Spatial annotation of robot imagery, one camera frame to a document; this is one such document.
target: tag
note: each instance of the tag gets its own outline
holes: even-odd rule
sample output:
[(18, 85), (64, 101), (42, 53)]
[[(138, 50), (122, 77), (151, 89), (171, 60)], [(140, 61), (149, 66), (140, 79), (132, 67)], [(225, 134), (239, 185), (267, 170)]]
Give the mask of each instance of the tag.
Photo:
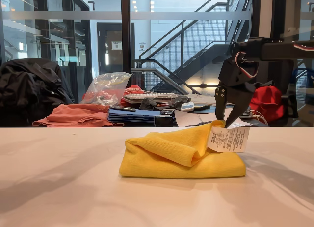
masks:
[(207, 147), (216, 152), (244, 152), (249, 131), (249, 127), (212, 127)]

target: white table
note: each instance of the white table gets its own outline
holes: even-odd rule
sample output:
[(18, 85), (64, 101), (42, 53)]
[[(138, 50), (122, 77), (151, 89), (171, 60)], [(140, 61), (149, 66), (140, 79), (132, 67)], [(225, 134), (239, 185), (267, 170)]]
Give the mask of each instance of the white table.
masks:
[(0, 129), (0, 227), (314, 226), (314, 128), (252, 128), (242, 178), (119, 176), (125, 138), (177, 129)]

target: red cloth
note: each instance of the red cloth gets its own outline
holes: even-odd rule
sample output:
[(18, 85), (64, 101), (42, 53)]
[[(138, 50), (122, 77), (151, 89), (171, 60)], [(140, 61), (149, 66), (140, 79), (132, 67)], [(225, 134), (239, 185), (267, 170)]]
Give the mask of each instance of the red cloth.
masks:
[(268, 123), (277, 120), (284, 115), (281, 96), (281, 92), (274, 86), (260, 87), (251, 100), (251, 109), (262, 113)]
[[(128, 94), (143, 94), (143, 93), (144, 91), (138, 85), (131, 85), (129, 88), (126, 88), (124, 90), (123, 96)], [(120, 104), (124, 107), (131, 106), (130, 103), (124, 101), (123, 98), (121, 99)]]
[(48, 127), (102, 127), (112, 125), (107, 121), (108, 106), (96, 104), (60, 105), (51, 115), (33, 123)]

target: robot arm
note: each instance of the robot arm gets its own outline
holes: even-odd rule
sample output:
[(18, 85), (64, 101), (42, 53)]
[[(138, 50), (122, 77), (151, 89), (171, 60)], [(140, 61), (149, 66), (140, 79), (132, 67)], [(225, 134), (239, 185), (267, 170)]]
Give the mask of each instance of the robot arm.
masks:
[(216, 117), (224, 120), (226, 103), (234, 104), (226, 120), (230, 126), (249, 107), (256, 87), (249, 83), (259, 70), (259, 61), (279, 61), (314, 58), (314, 41), (282, 42), (267, 38), (251, 38), (248, 42), (235, 43), (232, 55), (225, 60), (215, 91)]

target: red bag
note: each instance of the red bag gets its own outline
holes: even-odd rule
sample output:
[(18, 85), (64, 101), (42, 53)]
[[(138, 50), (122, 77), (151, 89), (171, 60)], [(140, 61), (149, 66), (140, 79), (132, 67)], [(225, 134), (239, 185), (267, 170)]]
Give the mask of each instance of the red bag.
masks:
[(251, 100), (251, 109), (259, 111), (267, 123), (281, 118), (284, 115), (284, 106), (281, 103), (281, 92), (274, 86), (256, 89)]
[[(124, 95), (128, 94), (144, 94), (145, 92), (138, 86), (138, 85), (131, 85), (129, 88), (126, 88), (124, 90)], [(124, 107), (130, 106), (130, 104), (122, 98), (120, 101), (120, 104)]]

